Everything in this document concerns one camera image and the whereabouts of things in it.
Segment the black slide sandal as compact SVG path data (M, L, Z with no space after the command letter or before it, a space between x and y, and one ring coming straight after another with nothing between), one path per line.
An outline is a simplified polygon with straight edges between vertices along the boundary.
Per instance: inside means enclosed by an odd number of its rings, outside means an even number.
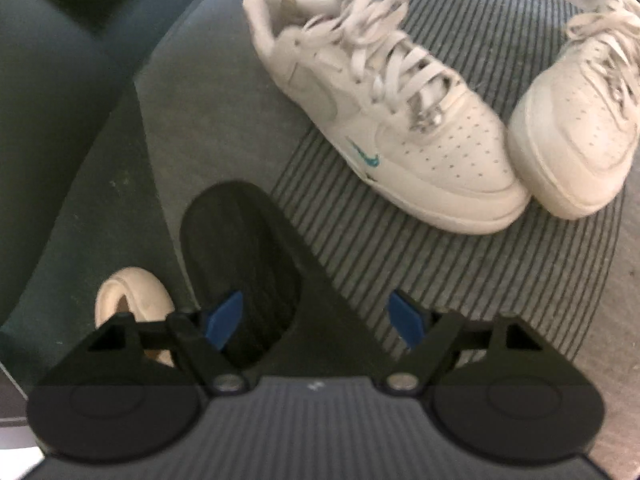
M218 183L201 193L180 228L196 301L218 310L235 292L239 326L221 349L253 376L378 377L383 350L292 223L258 186Z

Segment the white sneaker with teal logo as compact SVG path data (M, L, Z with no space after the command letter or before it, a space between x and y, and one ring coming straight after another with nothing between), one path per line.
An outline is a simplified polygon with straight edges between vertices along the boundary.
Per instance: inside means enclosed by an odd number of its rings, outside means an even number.
M530 195L506 154L506 126L402 29L407 0L243 0L255 51L371 188L436 228L510 226Z

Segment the grey floor mat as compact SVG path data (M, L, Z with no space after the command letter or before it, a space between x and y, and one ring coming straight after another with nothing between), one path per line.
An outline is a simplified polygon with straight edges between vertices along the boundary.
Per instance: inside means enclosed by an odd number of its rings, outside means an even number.
M410 0L407 25L502 117L555 58L591 0ZM200 305L180 226L194 197L233 179L268 192L332 281L320 318L343 349L299 347L304 373L385 370L405 350L395 288L471 318L518 312L597 385L608 414L639 409L639 178L591 217L530 204L509 229L454 235L361 183L272 83L241 0L201 0L160 43L82 164L16 309L1 361L32 388L93 326L100 284L141 266L176 305Z

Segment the white sneaker rear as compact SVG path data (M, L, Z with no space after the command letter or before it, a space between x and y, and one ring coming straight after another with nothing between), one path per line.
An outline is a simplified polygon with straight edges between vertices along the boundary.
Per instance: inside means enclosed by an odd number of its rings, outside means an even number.
M511 162L550 214L577 220L623 188L639 144L639 3L597 0L510 117Z

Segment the dark doormat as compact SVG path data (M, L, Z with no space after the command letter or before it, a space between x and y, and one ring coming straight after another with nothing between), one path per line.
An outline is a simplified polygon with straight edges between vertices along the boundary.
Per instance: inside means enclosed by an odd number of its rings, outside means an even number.
M480 98L454 116L454 128L423 145L403 145L398 162L430 182L469 185L471 214L496 214L494 191L514 187L500 136L492 128L559 49L566 0L409 0L407 29L462 71ZM579 221L530 203L487 235L442 230L378 196L350 171L316 130L308 131L274 189L276 199L337 290L390 354L402 343L385 301L394 288L422 304L472 318L521 313L566 356L588 333L615 252L623 204Z

